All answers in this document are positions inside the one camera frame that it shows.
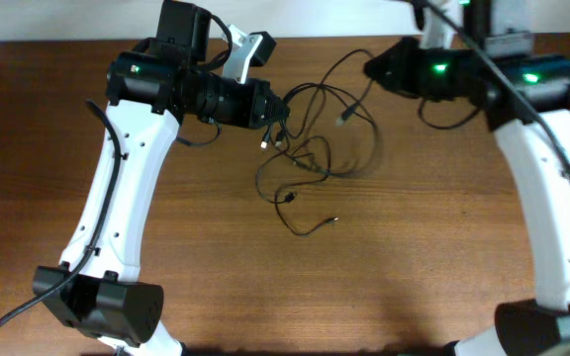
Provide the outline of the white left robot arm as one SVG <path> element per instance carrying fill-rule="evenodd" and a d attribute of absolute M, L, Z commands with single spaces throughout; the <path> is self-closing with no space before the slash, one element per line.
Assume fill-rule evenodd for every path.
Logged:
<path fill-rule="evenodd" d="M 184 351 L 162 323 L 162 288 L 139 279 L 147 213 L 183 119 L 258 130 L 289 114 L 267 81 L 247 75 L 266 64 L 275 39 L 224 26 L 228 46 L 209 57 L 214 21 L 194 4 L 166 1 L 156 34 L 112 62 L 108 105 L 92 107 L 106 137 L 78 228 L 58 264 L 39 268 L 33 280 L 33 292 L 63 325 L 119 355 Z"/>

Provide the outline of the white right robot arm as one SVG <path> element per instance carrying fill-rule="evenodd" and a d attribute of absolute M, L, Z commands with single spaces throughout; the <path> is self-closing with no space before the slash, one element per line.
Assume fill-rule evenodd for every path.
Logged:
<path fill-rule="evenodd" d="M 383 89 L 421 103 L 465 98 L 485 114 L 516 187 L 535 294 L 497 306 L 493 325 L 443 355 L 570 355 L 570 61 L 533 51 L 524 1 L 416 1 L 420 39 L 364 67 Z"/>

